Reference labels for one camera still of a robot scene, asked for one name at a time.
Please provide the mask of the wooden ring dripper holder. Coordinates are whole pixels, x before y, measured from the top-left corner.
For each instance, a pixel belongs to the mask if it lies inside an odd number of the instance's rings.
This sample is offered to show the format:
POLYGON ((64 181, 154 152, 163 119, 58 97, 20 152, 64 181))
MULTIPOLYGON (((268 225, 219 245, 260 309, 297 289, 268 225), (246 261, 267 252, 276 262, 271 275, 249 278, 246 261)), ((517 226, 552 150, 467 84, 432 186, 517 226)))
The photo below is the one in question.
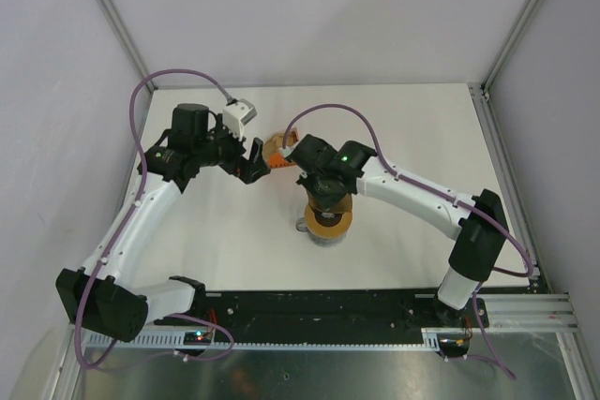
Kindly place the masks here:
POLYGON ((353 210, 345 214, 328 214, 314 211, 307 204, 304 219, 314 234, 323 238, 335 238, 350 229, 353 222, 353 210))

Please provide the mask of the brown paper coffee filter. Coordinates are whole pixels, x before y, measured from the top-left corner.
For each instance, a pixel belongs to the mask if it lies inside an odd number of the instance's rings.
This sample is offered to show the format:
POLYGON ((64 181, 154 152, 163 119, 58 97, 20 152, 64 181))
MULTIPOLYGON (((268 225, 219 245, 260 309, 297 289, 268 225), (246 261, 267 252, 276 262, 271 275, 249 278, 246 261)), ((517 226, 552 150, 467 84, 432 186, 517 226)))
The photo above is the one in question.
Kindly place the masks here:
POLYGON ((312 210, 328 214, 345 214, 349 213, 353 209, 353 197, 351 194, 345 195, 343 199, 331 207, 324 207, 320 205, 316 198, 308 192, 307 202, 312 210))

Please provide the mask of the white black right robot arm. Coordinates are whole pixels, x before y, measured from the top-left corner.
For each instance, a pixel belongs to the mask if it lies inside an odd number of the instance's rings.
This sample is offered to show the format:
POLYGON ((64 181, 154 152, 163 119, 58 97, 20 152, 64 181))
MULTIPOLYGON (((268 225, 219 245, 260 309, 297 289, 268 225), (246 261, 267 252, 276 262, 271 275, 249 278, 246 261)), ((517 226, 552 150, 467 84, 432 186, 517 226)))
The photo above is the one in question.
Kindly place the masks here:
POLYGON ((296 183, 307 192, 307 206, 296 227, 315 244, 333 245, 345 238, 353 221, 354 196, 395 206, 454 241, 432 314, 443 326, 461 323, 468 301, 488 280, 505 242, 507 221, 496 193, 485 189, 469 197, 411 174, 393 174, 375 149, 357 141, 335 149, 307 135, 282 155, 301 171, 296 183))

